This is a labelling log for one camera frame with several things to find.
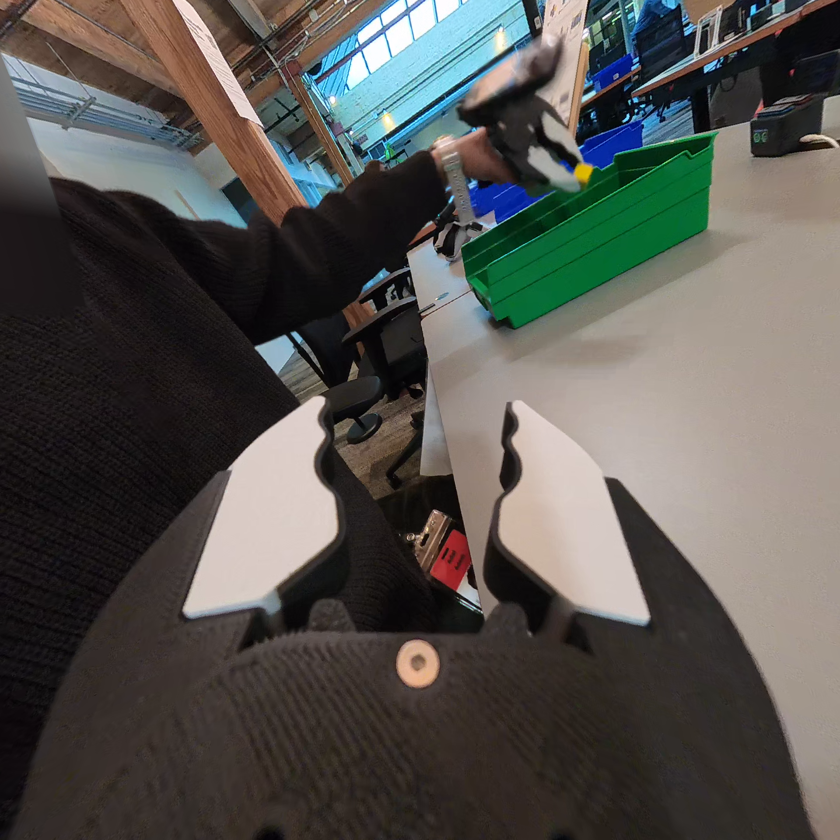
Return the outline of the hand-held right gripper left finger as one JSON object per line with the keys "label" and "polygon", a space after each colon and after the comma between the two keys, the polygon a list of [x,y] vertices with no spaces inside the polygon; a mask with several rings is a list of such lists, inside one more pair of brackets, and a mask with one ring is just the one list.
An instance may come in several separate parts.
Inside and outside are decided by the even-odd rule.
{"label": "hand-held right gripper left finger", "polygon": [[343,502],[334,488],[333,420],[324,396],[250,444],[224,488],[198,556],[187,620],[256,612],[297,628],[350,572]]}

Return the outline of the thick wooden beam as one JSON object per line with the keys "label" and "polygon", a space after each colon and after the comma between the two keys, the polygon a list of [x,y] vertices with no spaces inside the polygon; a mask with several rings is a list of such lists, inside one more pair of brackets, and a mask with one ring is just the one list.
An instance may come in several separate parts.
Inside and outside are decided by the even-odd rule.
{"label": "thick wooden beam", "polygon": [[248,189],[276,225],[287,211],[305,204],[264,130],[240,118],[226,99],[174,1],[121,1],[178,91]]}

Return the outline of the black office chair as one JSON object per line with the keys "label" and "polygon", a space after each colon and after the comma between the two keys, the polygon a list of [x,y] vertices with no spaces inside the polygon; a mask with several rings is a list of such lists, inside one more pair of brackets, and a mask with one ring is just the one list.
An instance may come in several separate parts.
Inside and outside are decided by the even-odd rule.
{"label": "black office chair", "polygon": [[338,425],[352,419],[346,433],[348,445],[360,445],[374,436],[382,426],[382,416],[370,413],[385,393],[382,380],[376,375],[363,375],[329,388],[322,394],[332,415],[332,422]]}
{"label": "black office chair", "polygon": [[427,351],[411,269],[400,268],[376,281],[357,302],[363,318],[343,336],[342,345],[362,346],[359,372],[377,376],[390,401],[403,392],[414,400],[424,398]]}

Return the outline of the white paper sheet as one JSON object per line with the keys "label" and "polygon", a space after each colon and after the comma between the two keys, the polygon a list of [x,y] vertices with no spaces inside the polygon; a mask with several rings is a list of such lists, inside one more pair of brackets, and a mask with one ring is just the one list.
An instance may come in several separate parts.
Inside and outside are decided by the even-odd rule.
{"label": "white paper sheet", "polygon": [[263,129],[263,124],[251,102],[239,85],[238,80],[226,62],[226,59],[217,45],[210,29],[204,24],[198,12],[187,1],[174,1],[179,15],[188,27],[197,47],[203,53],[216,80],[224,91],[226,99],[231,103],[237,115],[252,122]]}

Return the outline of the narrow instruction board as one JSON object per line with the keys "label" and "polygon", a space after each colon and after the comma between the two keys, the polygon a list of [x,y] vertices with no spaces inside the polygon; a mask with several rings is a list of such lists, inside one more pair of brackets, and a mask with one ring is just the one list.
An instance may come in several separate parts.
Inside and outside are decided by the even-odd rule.
{"label": "narrow instruction board", "polygon": [[587,1],[548,1],[542,16],[542,40],[559,43],[562,55],[552,80],[539,90],[539,95],[572,133],[576,133],[588,67],[588,6]]}

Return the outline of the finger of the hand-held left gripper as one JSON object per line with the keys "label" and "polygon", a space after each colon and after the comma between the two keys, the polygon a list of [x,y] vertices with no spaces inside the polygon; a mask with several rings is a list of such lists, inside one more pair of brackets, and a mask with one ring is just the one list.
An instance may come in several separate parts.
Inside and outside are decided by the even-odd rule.
{"label": "finger of the hand-held left gripper", "polygon": [[582,153],[573,134],[558,117],[541,117],[539,128],[541,146],[567,165],[583,163]]}
{"label": "finger of the hand-held left gripper", "polygon": [[583,188],[574,171],[556,161],[542,146],[531,146],[528,149],[527,162],[527,187],[565,193],[578,193]]}

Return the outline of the wooden top table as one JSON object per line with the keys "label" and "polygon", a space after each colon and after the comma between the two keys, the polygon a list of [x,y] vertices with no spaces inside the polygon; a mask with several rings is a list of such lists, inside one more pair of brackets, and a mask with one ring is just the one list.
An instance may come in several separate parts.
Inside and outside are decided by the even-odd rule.
{"label": "wooden top table", "polygon": [[771,60],[782,32],[834,5],[837,1],[803,2],[788,12],[773,14],[760,27],[748,28],[744,34],[730,38],[702,55],[681,60],[636,87],[631,97],[656,106],[688,100],[694,132],[707,132],[711,129],[711,87]]}

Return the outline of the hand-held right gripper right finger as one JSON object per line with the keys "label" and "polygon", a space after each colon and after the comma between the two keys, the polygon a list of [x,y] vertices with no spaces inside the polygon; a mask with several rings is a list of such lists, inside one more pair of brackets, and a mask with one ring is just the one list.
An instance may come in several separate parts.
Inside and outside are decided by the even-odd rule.
{"label": "hand-held right gripper right finger", "polygon": [[647,627],[651,613],[606,478],[582,446],[523,401],[506,405],[501,493],[483,577],[530,634],[567,639],[579,615]]}

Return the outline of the thin wooden beam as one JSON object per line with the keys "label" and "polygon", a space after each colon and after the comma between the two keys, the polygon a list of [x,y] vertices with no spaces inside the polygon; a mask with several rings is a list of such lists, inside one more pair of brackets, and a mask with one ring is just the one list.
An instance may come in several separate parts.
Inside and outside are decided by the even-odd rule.
{"label": "thin wooden beam", "polygon": [[351,171],[349,163],[341,148],[336,141],[333,132],[324,117],[321,115],[319,108],[314,101],[306,82],[303,80],[303,71],[295,60],[288,61],[283,68],[283,75],[287,79],[287,86],[296,99],[297,104],[301,106],[307,120],[315,133],[316,137],[321,143],[326,155],[328,156],[332,168],[337,173],[343,186],[348,186],[354,179],[354,174]]}

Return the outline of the black battery charger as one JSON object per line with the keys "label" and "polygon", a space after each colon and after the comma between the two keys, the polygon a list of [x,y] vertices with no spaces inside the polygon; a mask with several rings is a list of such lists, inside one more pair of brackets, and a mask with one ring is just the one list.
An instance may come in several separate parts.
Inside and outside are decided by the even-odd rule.
{"label": "black battery charger", "polygon": [[758,111],[749,124],[752,156],[784,156],[799,151],[804,138],[821,135],[824,100],[823,94],[801,94]]}

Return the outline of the blue plastic bin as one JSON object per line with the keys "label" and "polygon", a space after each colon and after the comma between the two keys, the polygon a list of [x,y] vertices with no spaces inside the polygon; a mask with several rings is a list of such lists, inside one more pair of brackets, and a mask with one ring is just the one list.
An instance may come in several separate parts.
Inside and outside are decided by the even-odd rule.
{"label": "blue plastic bin", "polygon": [[644,121],[634,120],[594,135],[581,145],[583,161],[604,170],[614,162],[617,154],[642,148],[643,134]]}
{"label": "blue plastic bin", "polygon": [[496,224],[501,224],[539,200],[519,185],[497,184],[471,186],[469,199],[477,218],[492,215]]}

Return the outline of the black and white object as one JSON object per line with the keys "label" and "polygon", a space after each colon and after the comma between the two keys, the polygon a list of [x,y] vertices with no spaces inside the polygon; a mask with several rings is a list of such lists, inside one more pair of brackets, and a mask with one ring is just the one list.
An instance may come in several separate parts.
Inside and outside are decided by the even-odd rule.
{"label": "black and white object", "polygon": [[457,221],[436,226],[433,236],[434,252],[448,263],[461,259],[463,247],[483,235],[487,227],[478,221],[462,224]]}

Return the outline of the person's black sweater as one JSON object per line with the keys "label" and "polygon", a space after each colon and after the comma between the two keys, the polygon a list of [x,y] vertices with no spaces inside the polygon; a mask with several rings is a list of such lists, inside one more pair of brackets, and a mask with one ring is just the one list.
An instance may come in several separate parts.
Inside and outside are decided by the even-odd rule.
{"label": "person's black sweater", "polygon": [[100,610],[206,483],[298,408],[256,350],[279,336],[243,330],[260,295],[249,230],[278,226],[50,184],[83,302],[2,316],[2,838]]}

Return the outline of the green plastic bin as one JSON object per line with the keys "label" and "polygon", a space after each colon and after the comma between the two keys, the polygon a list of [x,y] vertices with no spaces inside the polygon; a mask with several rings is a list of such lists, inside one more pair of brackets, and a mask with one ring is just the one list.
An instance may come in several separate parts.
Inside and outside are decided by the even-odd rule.
{"label": "green plastic bin", "polygon": [[466,243],[476,298],[518,329],[705,231],[716,136],[620,152],[581,192],[553,192]]}

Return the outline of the red badge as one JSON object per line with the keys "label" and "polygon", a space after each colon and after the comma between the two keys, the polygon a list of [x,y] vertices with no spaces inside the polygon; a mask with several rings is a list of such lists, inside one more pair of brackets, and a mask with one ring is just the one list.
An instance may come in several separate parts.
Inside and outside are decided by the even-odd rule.
{"label": "red badge", "polygon": [[433,509],[419,532],[407,534],[406,541],[426,577],[479,603],[467,537],[457,520]]}

